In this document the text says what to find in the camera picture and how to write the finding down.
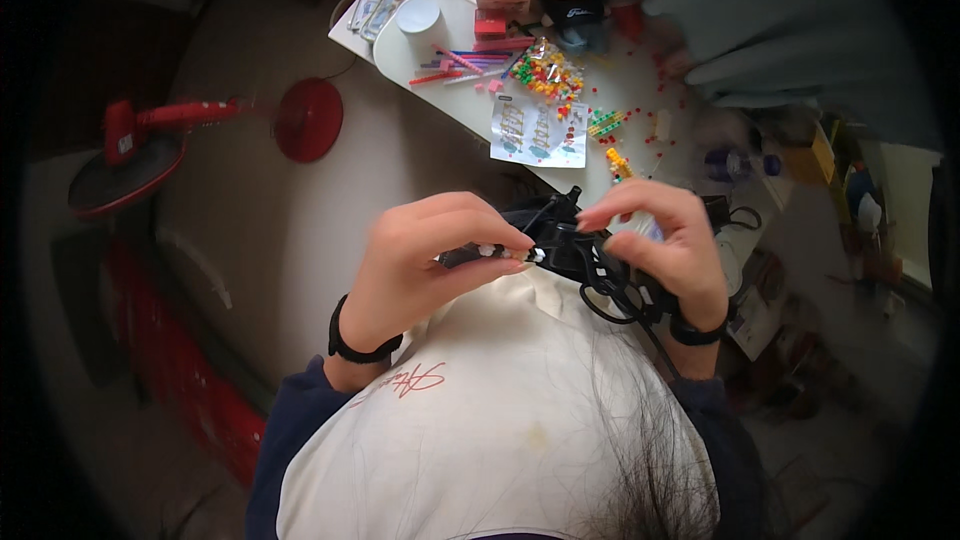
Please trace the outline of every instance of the wall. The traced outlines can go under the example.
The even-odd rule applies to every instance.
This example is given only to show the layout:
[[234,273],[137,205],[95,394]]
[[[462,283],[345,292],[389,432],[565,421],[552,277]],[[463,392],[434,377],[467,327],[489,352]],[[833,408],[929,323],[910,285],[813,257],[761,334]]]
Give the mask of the wall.
[[883,189],[887,222],[895,222],[894,252],[903,259],[903,273],[930,288],[927,219],[931,168],[940,155],[930,150],[879,141],[860,142],[873,183]]

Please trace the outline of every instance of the black wristband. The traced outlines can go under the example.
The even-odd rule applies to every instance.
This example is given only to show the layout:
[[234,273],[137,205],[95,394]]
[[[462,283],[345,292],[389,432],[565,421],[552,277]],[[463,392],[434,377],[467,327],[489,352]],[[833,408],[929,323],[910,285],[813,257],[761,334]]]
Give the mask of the black wristband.
[[344,303],[347,302],[348,295],[349,294],[343,294],[340,302],[337,303],[337,307],[333,309],[333,315],[330,316],[330,345],[328,346],[330,357],[339,354],[344,360],[361,366],[378,364],[390,357],[391,353],[401,347],[403,334],[399,333],[390,338],[372,353],[358,353],[355,351],[344,342],[342,335],[340,335],[340,310],[344,307]]
[[686,346],[706,346],[719,341],[727,335],[727,322],[737,313],[733,303],[726,308],[726,317],[716,330],[701,331],[690,325],[690,322],[680,314],[680,311],[670,315],[670,336],[673,340]]

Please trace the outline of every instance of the navy blue sleeve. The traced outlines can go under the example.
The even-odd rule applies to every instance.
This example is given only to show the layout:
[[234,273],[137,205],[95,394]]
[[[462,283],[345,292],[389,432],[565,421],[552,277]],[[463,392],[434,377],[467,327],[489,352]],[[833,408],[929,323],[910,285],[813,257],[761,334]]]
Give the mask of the navy blue sleeve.
[[283,379],[260,442],[253,487],[246,504],[247,540],[276,540],[287,465],[320,426],[353,396],[330,386],[319,355],[310,359],[306,371]]
[[714,540],[762,537],[766,477],[761,456],[730,407],[723,380],[674,379],[670,389],[710,457],[720,500],[720,522],[714,530]]

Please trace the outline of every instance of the person's right hand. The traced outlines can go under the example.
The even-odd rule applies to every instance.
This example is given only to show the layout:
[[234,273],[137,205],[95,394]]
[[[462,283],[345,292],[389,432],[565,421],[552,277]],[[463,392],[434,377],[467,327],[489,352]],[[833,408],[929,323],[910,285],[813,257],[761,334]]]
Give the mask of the person's right hand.
[[577,213],[578,228],[602,230],[614,216],[634,211],[654,216],[664,242],[624,230],[612,235],[604,250],[663,284],[677,296],[683,318],[701,332],[720,327],[727,316],[727,284],[703,201],[679,187],[630,179]]
[[534,241],[469,192],[447,192],[384,212],[340,312],[343,342],[372,353],[461,294],[528,265],[477,258],[447,269],[434,258],[467,243],[525,251]]

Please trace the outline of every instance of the instruction booklet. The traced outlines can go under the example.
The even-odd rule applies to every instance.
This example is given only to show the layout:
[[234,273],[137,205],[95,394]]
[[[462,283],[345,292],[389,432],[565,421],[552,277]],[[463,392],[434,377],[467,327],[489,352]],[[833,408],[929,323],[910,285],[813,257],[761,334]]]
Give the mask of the instruction booklet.
[[545,104],[527,95],[498,94],[489,156],[535,168],[587,166],[587,105]]

